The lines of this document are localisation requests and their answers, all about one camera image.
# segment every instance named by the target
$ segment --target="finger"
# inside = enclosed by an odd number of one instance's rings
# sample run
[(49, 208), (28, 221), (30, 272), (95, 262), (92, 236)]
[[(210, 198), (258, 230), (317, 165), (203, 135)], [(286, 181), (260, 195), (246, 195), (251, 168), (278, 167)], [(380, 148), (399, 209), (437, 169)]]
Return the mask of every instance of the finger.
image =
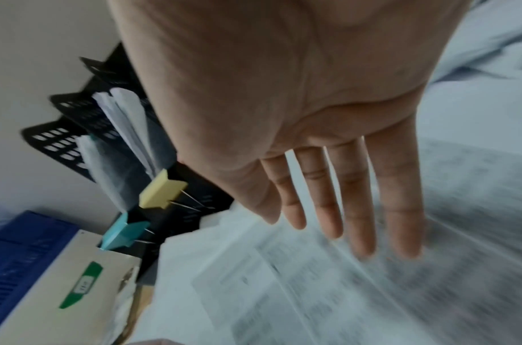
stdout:
[(357, 257), (375, 252), (375, 219), (367, 155), (362, 139), (328, 147), (329, 160), (341, 187), (345, 227)]
[(289, 172), (288, 161), (285, 155), (261, 160), (269, 180), (271, 180), (282, 200), (282, 211), (290, 224), (296, 229), (306, 227), (306, 217), (295, 186)]
[(232, 171), (202, 169), (202, 175), (267, 223), (274, 224), (280, 218), (280, 195), (259, 160)]
[(420, 254), (425, 226), (415, 118), (365, 137), (388, 233), (396, 252), (407, 258)]
[(305, 177), (310, 197), (316, 207), (316, 216), (318, 216), (322, 230), (329, 238), (339, 238), (342, 235), (341, 212), (335, 197), (324, 149), (308, 147), (294, 151)]

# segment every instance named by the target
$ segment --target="black file organizer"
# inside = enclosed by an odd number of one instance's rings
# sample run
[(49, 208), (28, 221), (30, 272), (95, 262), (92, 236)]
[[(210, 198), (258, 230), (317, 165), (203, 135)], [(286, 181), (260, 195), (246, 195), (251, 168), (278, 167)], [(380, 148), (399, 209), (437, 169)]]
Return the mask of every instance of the black file organizer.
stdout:
[[(49, 98), (63, 116), (54, 122), (25, 128), (21, 134), (34, 149), (92, 180), (77, 149), (76, 137), (91, 134), (122, 153), (132, 155), (119, 133), (91, 98), (93, 93), (108, 92), (114, 87), (134, 91), (140, 97), (146, 115), (156, 123), (160, 124), (160, 122), (121, 44), (105, 62), (87, 58), (81, 58), (81, 61), (94, 74), (84, 89), (79, 93), (53, 95)], [(143, 210), (139, 207), (131, 210), (141, 213), (151, 222), (149, 230), (152, 233), (146, 231), (140, 238), (142, 242), (115, 251), (142, 258), (138, 275), (139, 284), (154, 284), (159, 248), (166, 238), (197, 230), (201, 217), (226, 210), (233, 202), (227, 193), (185, 165), (176, 162), (167, 170), (170, 179), (186, 181), (188, 186), (184, 192), (203, 206), (182, 193), (175, 202), (198, 211), (178, 205), (170, 205), (165, 210)]]

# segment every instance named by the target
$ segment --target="human hand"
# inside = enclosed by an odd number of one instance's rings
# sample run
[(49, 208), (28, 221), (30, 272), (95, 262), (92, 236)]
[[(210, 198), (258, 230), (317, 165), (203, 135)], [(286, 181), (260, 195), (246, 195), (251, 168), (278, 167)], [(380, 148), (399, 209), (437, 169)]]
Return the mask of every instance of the human hand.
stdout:
[(420, 254), (415, 112), (469, 0), (110, 0), (131, 61), (180, 157), (245, 207), (296, 228), (295, 151), (325, 234), (375, 251), (367, 157), (387, 230)]

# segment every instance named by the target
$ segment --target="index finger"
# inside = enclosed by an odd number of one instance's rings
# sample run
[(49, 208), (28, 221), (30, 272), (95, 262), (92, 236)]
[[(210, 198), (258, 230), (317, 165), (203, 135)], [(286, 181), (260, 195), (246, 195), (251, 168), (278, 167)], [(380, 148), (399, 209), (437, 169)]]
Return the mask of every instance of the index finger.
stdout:
[(365, 137), (380, 190), (387, 231), (396, 252), (418, 257), (424, 238), (416, 116)]

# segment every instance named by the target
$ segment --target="wall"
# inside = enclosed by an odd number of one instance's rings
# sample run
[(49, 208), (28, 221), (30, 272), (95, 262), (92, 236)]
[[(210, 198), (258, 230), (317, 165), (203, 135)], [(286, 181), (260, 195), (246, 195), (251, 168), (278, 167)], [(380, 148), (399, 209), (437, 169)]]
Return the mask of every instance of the wall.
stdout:
[(103, 0), (0, 0), (0, 204), (102, 232), (117, 211), (97, 185), (30, 148), (20, 130), (58, 118), (47, 97), (76, 92), (79, 56), (105, 59), (118, 42)]

